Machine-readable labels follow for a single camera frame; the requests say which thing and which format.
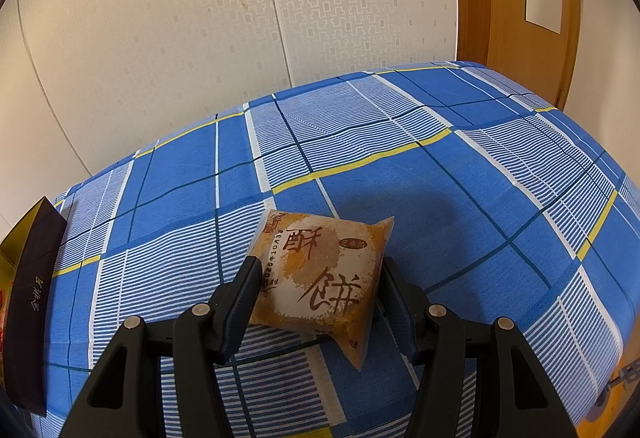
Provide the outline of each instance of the wall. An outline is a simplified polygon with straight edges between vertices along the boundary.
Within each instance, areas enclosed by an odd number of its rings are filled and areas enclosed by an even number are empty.
[[[1,17],[10,225],[36,196],[226,108],[456,53],[457,0],[8,0]],[[19,125],[33,130],[9,144]]]
[[[632,0],[582,0],[564,112],[640,184],[640,12]]]

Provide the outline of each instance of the snack package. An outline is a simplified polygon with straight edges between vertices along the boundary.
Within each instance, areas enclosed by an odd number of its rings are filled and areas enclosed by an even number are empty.
[[[250,323],[328,334],[359,370],[393,224],[265,211],[248,250],[263,273]]]

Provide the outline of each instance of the metal screw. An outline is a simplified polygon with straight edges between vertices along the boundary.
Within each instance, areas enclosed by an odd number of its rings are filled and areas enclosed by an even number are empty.
[[[513,330],[513,327],[515,325],[513,324],[513,321],[508,317],[500,317],[498,319],[498,326],[500,326],[500,328],[502,328],[503,330]]]
[[[207,303],[198,303],[193,308],[191,308],[191,313],[194,315],[206,315],[209,313],[211,308]]]
[[[434,317],[444,317],[447,309],[442,304],[432,304],[429,306],[429,313]]]
[[[126,319],[124,319],[124,327],[128,328],[129,330],[133,328],[137,328],[141,320],[142,319],[137,315],[132,315],[130,317],[127,317]]]

